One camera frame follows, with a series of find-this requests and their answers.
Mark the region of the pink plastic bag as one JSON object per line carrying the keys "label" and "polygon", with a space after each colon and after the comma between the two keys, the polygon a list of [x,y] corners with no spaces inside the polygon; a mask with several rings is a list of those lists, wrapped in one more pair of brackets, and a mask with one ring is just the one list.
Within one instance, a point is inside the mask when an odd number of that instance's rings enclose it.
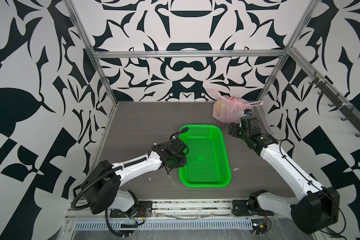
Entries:
{"label": "pink plastic bag", "polygon": [[243,117],[245,109],[251,109],[263,105],[262,101],[248,102],[244,99],[236,97],[222,96],[218,91],[209,90],[211,95],[214,95],[218,100],[213,105],[213,117],[221,123],[238,123]]}

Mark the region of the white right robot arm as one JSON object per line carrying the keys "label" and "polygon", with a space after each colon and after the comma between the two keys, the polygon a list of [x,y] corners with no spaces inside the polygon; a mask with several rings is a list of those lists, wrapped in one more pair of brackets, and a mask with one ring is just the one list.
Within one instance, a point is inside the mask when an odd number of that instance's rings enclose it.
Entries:
{"label": "white right robot arm", "polygon": [[230,123],[228,134],[243,140],[258,156],[269,163],[291,188],[295,197],[286,198],[259,190],[249,195],[245,206],[234,204],[236,216],[260,215],[272,212],[284,216],[305,234],[323,232],[343,215],[340,194],[333,187],[324,187],[306,173],[283,150],[281,141],[263,132],[256,117],[241,117]]}

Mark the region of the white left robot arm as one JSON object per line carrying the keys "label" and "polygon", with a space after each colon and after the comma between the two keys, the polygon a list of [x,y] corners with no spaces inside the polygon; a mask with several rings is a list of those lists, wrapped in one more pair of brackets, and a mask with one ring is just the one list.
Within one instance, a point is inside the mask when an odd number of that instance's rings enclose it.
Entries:
{"label": "white left robot arm", "polygon": [[[179,133],[173,134],[168,142],[153,144],[146,154],[126,162],[100,162],[80,186],[81,191],[71,202],[71,210],[89,208],[94,215],[104,213],[106,226],[113,235],[119,238],[131,236],[145,220],[135,219],[140,202],[133,191],[122,191],[120,187],[148,172],[165,169],[169,173],[185,167],[190,150],[179,136]],[[111,226],[109,209],[118,210],[133,221],[120,225],[121,228],[126,227],[126,231],[115,230]]]}

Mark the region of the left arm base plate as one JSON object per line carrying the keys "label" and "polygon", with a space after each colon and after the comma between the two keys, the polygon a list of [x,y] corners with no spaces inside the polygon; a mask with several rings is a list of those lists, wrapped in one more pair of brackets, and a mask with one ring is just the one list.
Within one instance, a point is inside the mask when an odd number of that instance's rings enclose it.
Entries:
{"label": "left arm base plate", "polygon": [[152,201],[139,201],[138,204],[134,204],[126,212],[122,212],[117,209],[111,209],[111,218],[141,218],[149,217],[152,214],[153,202]]}

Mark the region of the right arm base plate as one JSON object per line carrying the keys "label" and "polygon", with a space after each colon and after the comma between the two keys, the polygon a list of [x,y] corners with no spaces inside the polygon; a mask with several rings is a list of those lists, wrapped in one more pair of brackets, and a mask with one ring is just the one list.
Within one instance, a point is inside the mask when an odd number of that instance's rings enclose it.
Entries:
{"label": "right arm base plate", "polygon": [[257,197],[260,194],[267,193],[266,190],[259,190],[249,194],[247,200],[233,200],[233,209],[232,214],[237,217],[243,216],[274,216],[274,213],[271,211],[265,211],[260,208]]}

